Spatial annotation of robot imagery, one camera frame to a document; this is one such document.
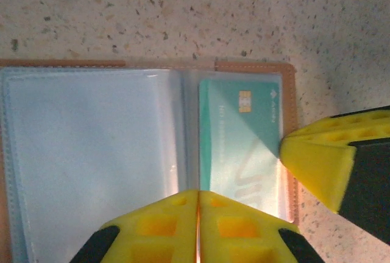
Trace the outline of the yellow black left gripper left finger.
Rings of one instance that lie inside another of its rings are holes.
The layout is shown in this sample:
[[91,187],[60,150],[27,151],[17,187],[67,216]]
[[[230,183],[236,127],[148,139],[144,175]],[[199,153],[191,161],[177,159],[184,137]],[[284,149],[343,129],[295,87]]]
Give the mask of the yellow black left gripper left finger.
[[103,224],[69,263],[196,263],[197,190],[188,190]]

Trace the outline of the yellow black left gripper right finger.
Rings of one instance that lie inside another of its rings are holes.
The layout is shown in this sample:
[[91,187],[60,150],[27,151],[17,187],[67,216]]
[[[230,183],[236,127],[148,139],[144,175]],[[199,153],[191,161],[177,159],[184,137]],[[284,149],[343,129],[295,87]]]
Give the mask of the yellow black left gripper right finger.
[[199,207],[200,263],[325,263],[293,223],[210,191]]

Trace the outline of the brown leather card holder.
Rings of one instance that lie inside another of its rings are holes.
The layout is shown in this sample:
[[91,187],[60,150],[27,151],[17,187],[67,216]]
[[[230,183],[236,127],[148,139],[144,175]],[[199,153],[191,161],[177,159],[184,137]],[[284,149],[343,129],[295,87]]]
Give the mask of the brown leather card holder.
[[[286,63],[0,60],[0,262],[69,263],[105,222],[201,189],[205,79],[280,82],[280,140],[296,129]],[[297,222],[296,182],[279,163],[279,218]]]

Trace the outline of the teal chip card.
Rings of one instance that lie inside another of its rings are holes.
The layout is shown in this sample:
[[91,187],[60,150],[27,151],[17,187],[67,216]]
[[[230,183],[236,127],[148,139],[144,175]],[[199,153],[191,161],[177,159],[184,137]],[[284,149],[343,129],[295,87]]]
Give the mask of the teal chip card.
[[200,188],[284,218],[280,82],[205,79],[199,109]]

